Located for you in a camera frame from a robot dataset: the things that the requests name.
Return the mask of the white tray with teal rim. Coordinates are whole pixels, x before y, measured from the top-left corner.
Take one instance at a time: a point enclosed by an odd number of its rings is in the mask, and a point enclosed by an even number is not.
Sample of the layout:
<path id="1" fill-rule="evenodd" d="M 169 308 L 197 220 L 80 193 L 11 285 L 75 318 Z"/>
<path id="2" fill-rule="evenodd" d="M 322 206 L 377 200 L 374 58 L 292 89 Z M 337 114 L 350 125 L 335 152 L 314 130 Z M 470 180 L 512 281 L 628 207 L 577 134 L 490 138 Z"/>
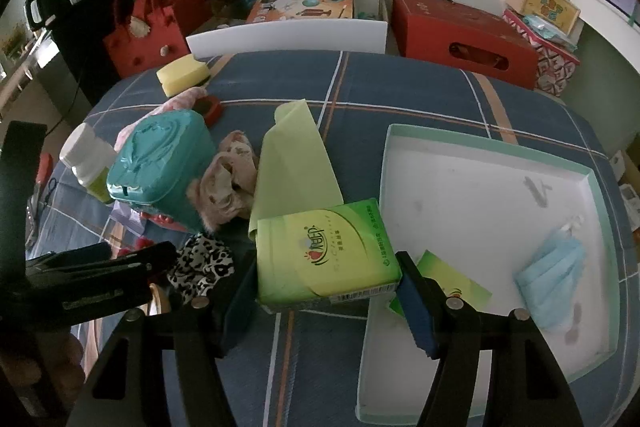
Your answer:
<path id="1" fill-rule="evenodd" d="M 505 314 L 523 301 L 513 277 L 570 219 L 586 265 L 570 305 L 570 339 L 547 335 L 589 426 L 608 416 L 608 360 L 620 335 L 620 290 L 610 215 L 596 172 L 577 162 L 479 135 L 392 124 L 380 206 L 390 241 L 413 258 L 433 253 L 490 292 Z"/>

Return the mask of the lime green cloth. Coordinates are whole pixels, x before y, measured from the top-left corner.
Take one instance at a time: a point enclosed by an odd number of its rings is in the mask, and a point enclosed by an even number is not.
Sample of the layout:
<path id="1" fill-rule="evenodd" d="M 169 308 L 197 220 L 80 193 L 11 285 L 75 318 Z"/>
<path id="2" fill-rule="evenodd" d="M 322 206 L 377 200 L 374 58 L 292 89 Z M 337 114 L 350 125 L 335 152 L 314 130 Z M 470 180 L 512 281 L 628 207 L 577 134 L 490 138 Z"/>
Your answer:
<path id="1" fill-rule="evenodd" d="M 329 154 L 305 100 L 284 103 L 262 139 L 248 236 L 258 222 L 317 208 L 341 205 Z"/>

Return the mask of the teal wet wipes pack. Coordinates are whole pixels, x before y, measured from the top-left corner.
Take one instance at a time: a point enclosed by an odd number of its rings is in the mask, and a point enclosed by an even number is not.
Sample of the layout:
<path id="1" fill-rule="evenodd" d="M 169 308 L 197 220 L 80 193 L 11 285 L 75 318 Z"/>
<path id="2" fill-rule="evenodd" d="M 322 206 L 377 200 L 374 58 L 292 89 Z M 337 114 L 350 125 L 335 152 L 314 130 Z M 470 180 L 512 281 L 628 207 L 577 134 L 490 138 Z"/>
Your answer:
<path id="1" fill-rule="evenodd" d="M 144 118 L 116 155 L 106 178 L 108 193 L 131 208 L 201 231 L 201 218 L 186 191 L 215 153 L 205 120 L 191 109 Z"/>

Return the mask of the red patterned box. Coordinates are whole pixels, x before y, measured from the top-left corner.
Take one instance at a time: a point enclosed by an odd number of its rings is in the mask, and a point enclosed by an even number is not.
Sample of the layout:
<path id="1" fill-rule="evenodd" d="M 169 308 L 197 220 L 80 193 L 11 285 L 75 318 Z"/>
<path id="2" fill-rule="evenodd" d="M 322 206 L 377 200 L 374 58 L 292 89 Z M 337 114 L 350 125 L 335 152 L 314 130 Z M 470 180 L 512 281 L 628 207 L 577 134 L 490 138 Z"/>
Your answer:
<path id="1" fill-rule="evenodd" d="M 505 9 L 502 18 L 537 52 L 536 88 L 559 98 L 572 80 L 578 58 L 570 51 L 537 35 L 518 14 Z"/>

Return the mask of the dark red scrunchie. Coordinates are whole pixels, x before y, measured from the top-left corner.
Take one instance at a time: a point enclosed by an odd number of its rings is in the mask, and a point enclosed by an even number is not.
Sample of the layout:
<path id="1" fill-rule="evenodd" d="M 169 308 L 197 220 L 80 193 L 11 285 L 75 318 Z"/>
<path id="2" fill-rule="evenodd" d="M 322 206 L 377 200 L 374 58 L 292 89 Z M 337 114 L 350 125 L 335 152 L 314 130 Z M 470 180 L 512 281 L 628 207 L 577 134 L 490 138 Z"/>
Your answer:
<path id="1" fill-rule="evenodd" d="M 204 98 L 198 98 L 192 107 L 195 113 L 203 117 L 207 128 L 213 127 L 219 120 L 224 111 L 221 101 L 215 95 L 207 95 Z"/>

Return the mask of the white foam board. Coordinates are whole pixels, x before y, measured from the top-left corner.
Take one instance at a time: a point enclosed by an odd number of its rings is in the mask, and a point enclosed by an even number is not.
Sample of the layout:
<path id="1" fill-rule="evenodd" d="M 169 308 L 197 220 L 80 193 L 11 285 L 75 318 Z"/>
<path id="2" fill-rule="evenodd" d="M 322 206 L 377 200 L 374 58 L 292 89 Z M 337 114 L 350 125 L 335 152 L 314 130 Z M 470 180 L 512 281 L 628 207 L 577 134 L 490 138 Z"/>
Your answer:
<path id="1" fill-rule="evenodd" d="M 382 20 L 275 20 L 200 32 L 186 43 L 196 58 L 295 50 L 384 54 L 387 29 Z"/>

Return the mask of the red stool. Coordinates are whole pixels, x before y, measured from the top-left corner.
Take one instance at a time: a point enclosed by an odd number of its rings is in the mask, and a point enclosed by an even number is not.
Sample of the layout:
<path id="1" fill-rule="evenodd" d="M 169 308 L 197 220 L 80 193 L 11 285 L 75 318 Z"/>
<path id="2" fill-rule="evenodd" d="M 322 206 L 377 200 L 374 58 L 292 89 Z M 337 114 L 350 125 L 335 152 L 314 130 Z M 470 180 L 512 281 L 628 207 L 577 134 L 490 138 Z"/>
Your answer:
<path id="1" fill-rule="evenodd" d="M 54 161 L 53 161 L 52 155 L 46 152 L 41 153 L 39 158 L 39 166 L 38 166 L 38 171 L 36 176 L 36 182 L 35 182 L 35 192 L 34 192 L 35 202 L 38 202 L 38 200 L 42 195 L 44 187 L 49 182 L 50 176 L 53 171 L 53 167 L 54 167 Z"/>

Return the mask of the red felt handbag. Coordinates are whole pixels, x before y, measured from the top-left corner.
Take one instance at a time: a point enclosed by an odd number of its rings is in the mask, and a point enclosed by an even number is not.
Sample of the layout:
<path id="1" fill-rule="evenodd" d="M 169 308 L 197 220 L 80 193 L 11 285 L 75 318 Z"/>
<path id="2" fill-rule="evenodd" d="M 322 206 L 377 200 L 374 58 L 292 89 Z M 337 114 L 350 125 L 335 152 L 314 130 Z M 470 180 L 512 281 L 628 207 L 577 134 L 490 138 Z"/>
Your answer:
<path id="1" fill-rule="evenodd" d="M 189 54 L 186 37 L 213 16 L 207 0 L 134 0 L 128 14 L 114 0 L 113 10 L 114 30 L 103 42 L 122 79 Z"/>

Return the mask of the leopard print scrunchie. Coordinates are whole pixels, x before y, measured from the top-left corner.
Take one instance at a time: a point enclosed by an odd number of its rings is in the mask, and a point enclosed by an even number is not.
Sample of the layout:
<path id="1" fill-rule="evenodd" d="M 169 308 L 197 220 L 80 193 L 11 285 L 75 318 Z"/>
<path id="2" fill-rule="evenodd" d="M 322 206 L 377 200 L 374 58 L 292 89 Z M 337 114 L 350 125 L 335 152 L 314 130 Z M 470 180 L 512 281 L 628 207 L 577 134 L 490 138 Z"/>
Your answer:
<path id="1" fill-rule="evenodd" d="M 233 273 L 234 260 L 229 248 L 218 239 L 196 234 L 178 249 L 167 278 L 181 302 L 187 305 L 194 298 L 207 297 Z"/>

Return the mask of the tan tape roll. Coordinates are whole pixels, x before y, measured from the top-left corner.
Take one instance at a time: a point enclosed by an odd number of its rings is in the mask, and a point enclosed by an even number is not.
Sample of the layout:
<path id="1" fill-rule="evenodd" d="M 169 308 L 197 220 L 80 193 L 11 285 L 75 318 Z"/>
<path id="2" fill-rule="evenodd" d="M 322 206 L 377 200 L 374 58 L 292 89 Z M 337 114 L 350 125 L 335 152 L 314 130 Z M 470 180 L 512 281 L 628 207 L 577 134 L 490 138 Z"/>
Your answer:
<path id="1" fill-rule="evenodd" d="M 156 284 L 151 284 L 150 291 L 152 298 L 148 304 L 148 312 L 146 314 L 152 317 L 153 315 L 168 313 L 170 311 L 170 303 L 163 288 Z"/>

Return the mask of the white cap jar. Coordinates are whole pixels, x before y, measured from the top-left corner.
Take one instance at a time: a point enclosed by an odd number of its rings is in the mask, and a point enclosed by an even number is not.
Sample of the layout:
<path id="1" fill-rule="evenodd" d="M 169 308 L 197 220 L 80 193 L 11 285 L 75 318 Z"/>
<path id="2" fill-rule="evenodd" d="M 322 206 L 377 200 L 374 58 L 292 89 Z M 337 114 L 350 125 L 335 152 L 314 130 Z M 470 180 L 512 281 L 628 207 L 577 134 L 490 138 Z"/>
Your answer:
<path id="1" fill-rule="evenodd" d="M 90 124 L 83 122 L 74 129 L 63 144 L 58 158 L 66 168 L 72 170 L 88 194 L 105 205 L 113 202 L 106 179 L 116 152 L 111 144 L 96 135 Z"/>

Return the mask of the light blue face mask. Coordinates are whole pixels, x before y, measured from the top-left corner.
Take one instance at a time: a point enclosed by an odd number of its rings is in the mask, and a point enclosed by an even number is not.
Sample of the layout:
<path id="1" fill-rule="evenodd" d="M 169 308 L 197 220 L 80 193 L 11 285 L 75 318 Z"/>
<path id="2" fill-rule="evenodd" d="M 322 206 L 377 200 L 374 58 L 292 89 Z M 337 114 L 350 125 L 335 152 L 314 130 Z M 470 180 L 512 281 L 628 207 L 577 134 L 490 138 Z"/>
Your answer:
<path id="1" fill-rule="evenodd" d="M 528 265 L 514 274 L 525 308 L 544 331 L 562 332 L 572 327 L 575 293 L 587 257 L 586 247 L 576 235 L 584 221 L 577 215 L 551 232 Z"/>

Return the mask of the red cardboard box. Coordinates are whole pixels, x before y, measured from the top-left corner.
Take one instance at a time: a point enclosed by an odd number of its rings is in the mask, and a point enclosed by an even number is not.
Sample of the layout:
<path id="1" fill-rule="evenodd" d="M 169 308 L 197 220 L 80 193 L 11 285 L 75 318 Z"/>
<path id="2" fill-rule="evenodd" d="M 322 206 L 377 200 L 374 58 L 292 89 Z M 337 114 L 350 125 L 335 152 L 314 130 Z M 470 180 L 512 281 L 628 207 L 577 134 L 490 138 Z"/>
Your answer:
<path id="1" fill-rule="evenodd" d="M 454 0 L 393 0 L 401 56 L 535 88 L 538 54 L 502 18 Z"/>

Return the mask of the white shelf counter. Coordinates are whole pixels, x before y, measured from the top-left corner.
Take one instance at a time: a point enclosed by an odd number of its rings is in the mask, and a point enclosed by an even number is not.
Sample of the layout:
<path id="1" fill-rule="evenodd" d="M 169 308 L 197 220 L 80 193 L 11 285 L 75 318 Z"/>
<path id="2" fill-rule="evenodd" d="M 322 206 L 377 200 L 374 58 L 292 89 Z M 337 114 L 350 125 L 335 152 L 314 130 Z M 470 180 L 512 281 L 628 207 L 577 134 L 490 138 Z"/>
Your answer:
<path id="1" fill-rule="evenodd" d="M 636 71 L 640 72 L 639 25 L 608 0 L 570 0 L 580 18 L 606 40 Z"/>

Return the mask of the orange toy box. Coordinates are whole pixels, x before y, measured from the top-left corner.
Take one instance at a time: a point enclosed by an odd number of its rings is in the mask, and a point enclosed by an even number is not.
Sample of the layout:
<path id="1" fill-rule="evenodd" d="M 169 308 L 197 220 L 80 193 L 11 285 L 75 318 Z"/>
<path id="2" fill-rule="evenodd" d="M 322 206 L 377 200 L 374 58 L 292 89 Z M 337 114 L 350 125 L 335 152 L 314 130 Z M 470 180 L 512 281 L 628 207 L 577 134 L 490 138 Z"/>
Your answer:
<path id="1" fill-rule="evenodd" d="M 276 20 L 341 20 L 354 17 L 354 0 L 257 0 L 247 23 Z"/>

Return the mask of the yellow sponge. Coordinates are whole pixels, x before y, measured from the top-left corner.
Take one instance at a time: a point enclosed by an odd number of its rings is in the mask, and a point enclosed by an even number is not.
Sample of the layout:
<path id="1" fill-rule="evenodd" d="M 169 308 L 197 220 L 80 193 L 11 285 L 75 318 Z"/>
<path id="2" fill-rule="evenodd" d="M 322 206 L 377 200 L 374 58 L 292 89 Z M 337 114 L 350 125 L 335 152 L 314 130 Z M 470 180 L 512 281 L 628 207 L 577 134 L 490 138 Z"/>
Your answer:
<path id="1" fill-rule="evenodd" d="M 209 77 L 209 68 L 193 54 L 186 54 L 160 68 L 156 75 L 165 95 L 171 98 L 205 81 Z"/>

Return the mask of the pink beige plush toy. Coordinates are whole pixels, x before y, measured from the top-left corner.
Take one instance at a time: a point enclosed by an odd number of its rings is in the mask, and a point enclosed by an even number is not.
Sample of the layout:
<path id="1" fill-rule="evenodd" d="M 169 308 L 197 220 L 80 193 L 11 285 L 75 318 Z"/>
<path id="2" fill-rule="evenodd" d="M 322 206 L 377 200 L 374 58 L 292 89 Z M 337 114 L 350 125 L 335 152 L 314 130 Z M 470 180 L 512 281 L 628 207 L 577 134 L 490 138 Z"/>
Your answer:
<path id="1" fill-rule="evenodd" d="M 186 196 L 207 232 L 215 232 L 234 218 L 248 219 L 253 209 L 258 158 L 244 132 L 230 132 L 200 179 Z"/>

